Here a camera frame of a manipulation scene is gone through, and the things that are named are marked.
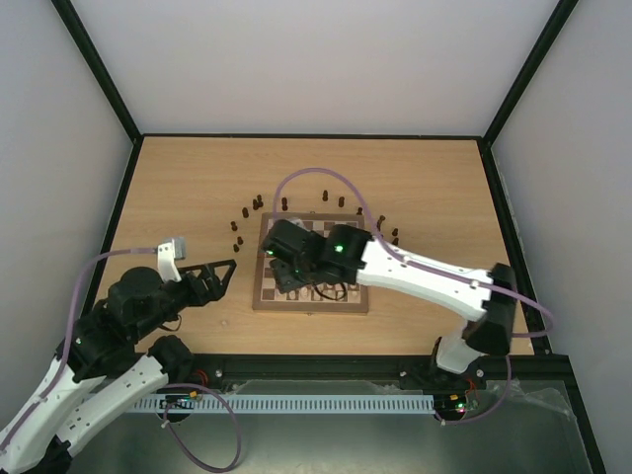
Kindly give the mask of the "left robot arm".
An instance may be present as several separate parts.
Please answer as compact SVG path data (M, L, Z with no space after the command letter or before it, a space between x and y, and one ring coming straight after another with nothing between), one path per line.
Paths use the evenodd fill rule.
M220 300L236 267L233 260L187 267L177 281L147 267L126 271L74 323L38 389L2 431L2 472L64 473L134 403L185 381L194 356L172 330L146 355L136 356L135 347L184 310Z

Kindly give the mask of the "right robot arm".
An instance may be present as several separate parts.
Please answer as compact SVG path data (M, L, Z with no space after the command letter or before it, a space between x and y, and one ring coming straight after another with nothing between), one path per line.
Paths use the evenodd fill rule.
M415 296L460 315L463 327L439 338L434 350L431 375L441 386L454 385L480 356L511 351L515 275L507 265L457 267L404 251L348 224L336 224L321 235L295 219L277 220L261 249L272 259L281 292L358 283Z

